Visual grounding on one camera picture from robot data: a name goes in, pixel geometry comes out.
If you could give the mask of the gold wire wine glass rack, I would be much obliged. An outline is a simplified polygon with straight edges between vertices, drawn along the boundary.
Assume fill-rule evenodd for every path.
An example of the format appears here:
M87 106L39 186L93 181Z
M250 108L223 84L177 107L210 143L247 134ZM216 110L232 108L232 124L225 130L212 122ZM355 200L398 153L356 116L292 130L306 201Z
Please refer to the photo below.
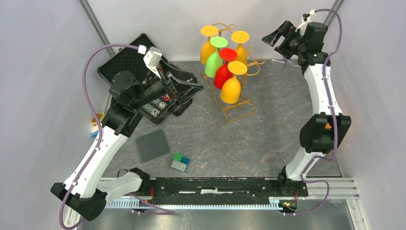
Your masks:
M248 32L237 31L234 24L215 23L203 26L200 33L207 37L200 51L200 63L204 65L201 76L226 121L232 122L228 112L242 105L251 107L243 117L253 114L255 107L242 89L246 77L259 74L264 59L252 57L252 46L244 47L250 39Z

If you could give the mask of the yellow plastic wine glass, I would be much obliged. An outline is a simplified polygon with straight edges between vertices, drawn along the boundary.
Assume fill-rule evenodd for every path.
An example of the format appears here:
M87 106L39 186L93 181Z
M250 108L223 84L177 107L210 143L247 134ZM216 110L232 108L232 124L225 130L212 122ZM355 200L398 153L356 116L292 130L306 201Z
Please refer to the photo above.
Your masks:
M224 83L220 98L224 103L235 104L239 100L241 93L241 84L237 79L237 75L246 74L248 68L240 61L231 61L228 63L228 70L233 74L233 77Z
M211 44L210 39L218 34L218 29L213 25L206 25L201 28L200 32L203 36L207 37L207 40L202 45L200 51L200 62L203 65L206 65L207 59L216 50L216 48Z
M237 44L235 51L237 53L236 61L240 61L243 64L248 64L247 52L243 46L249 40L249 34L245 31L235 31L231 35L231 40Z

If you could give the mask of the green plastic wine glass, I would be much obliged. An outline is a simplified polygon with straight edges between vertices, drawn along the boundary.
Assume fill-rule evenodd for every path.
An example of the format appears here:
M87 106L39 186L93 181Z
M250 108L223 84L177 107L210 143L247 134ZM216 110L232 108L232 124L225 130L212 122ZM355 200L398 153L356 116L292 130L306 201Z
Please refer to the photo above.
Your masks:
M224 37L214 36L210 39L210 44L215 47L215 50L206 61L204 73L206 76L214 78L217 70L223 64L219 51L221 48L225 48L228 45L228 41Z

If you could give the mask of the red plastic wine glass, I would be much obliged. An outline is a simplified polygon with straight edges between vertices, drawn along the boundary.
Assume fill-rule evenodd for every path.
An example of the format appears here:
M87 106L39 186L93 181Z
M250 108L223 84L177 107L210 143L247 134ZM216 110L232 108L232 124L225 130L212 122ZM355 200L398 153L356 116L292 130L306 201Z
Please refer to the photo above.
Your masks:
M224 83L233 77L233 74L228 70L228 63L236 60L237 52L231 48L223 48L219 51L219 56L224 61L224 64L217 70L213 83L216 88L221 90Z

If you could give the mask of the clear wine glass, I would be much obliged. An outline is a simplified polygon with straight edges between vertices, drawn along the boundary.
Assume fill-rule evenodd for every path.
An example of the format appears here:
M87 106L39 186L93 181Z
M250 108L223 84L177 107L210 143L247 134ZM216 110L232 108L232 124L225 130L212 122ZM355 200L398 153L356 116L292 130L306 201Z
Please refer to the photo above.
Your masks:
M288 66L291 66L291 67L295 67L295 68L300 68L300 66L297 63L294 63L294 62L292 62L289 59L286 59L284 57L282 57L282 58L272 58L271 61L281 63L281 64L284 64L284 65L288 65Z

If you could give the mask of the orange plastic wine glass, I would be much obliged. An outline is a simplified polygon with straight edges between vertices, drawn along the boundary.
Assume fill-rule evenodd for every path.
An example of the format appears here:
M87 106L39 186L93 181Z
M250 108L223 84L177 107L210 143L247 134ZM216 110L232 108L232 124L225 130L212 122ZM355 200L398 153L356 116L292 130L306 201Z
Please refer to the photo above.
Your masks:
M332 129L333 129L333 126L332 126L331 124L327 123L327 124L325 125L325 129L327 129L327 130L332 130Z

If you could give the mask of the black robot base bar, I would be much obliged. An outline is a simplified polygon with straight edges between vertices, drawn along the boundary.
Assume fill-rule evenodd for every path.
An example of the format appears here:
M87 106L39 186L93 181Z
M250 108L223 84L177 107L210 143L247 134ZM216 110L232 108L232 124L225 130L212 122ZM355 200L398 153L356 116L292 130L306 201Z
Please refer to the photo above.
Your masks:
M156 177L134 194L152 197L154 205L264 205L270 197L307 197L308 190L266 177Z

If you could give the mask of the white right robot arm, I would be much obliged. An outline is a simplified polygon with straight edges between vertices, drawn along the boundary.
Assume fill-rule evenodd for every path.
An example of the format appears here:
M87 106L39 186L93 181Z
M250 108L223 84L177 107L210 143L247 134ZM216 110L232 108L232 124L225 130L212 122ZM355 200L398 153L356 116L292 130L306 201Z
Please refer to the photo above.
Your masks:
M328 26L305 22L295 27L284 21L262 41L285 59L297 56L297 63L310 90L313 115L300 130L300 148L293 160L278 174L276 188L283 195L299 192L306 186L308 171L319 159L336 154L351 125L351 117L343 115L331 82L330 54L324 52Z

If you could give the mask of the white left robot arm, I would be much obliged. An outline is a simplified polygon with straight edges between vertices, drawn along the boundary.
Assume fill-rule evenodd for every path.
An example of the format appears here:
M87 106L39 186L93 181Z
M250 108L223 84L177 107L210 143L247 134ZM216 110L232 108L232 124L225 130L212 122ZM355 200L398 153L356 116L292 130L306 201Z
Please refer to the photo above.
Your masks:
M163 95L182 104L202 89L192 73L171 65L159 65L141 80L127 70L116 73L109 88L113 102L104 119L97 120L99 132L94 143L72 175L55 183L51 193L63 207L70 207L87 221L95 220L108 203L124 195L147 194L150 177L138 168L107 183L100 179L143 118L140 108Z

